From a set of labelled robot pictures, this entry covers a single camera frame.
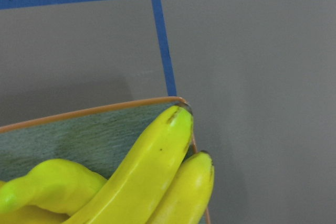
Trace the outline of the grey square plate orange rim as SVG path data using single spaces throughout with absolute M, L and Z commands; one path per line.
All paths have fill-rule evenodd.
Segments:
M 178 97 L 140 100 L 3 126 L 1 187 L 36 165 L 58 158 L 81 164 L 108 181 L 148 125 L 179 103 L 188 105 Z M 192 134 L 182 163 L 196 153 Z

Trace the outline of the yellow banana top basket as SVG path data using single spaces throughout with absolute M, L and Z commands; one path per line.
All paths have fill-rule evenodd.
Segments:
M 192 134 L 188 105 L 179 103 L 163 111 L 106 184 L 66 223 L 146 223 L 182 163 Z

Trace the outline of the yellow banana front basket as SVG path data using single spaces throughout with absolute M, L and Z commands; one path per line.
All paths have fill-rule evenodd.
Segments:
M 147 223 L 199 223 L 212 195 L 215 167 L 208 152 L 185 160 Z

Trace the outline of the yellow banana basket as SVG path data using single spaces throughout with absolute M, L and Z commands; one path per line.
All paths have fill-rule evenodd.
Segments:
M 66 223 L 146 223 L 182 163 L 192 134 L 188 105 L 179 103 L 163 111 L 106 184 Z
M 147 223 L 199 223 L 212 195 L 215 167 L 208 152 L 185 160 Z

